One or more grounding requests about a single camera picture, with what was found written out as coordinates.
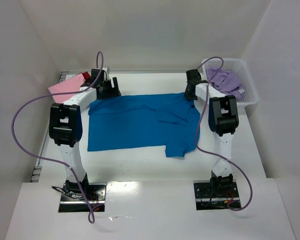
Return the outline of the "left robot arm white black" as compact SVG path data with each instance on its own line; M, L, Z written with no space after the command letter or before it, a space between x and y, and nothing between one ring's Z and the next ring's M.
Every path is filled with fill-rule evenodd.
M96 100L119 97L117 78L110 78L110 69L91 70L90 77L79 91L68 100L54 103L50 107L49 137L58 146L65 163L66 180L62 191L65 194L87 196L90 186L84 170L79 141L83 135L82 111Z

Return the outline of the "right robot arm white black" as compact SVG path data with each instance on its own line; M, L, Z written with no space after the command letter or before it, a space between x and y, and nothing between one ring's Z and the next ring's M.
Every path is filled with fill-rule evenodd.
M233 171L230 164L232 156L232 140L239 126L237 100L234 95L222 96L213 90L208 93L207 80L203 80L197 69L185 72L187 100L197 100L196 93L208 96L208 126L214 135L214 156L218 157L211 171L210 185L212 193L219 196L233 186Z

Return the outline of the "blue t shirt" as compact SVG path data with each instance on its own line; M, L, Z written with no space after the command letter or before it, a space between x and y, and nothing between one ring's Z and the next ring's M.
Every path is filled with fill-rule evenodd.
M89 152L165 147L168 158L196 149L200 113L183 93L124 95L90 104Z

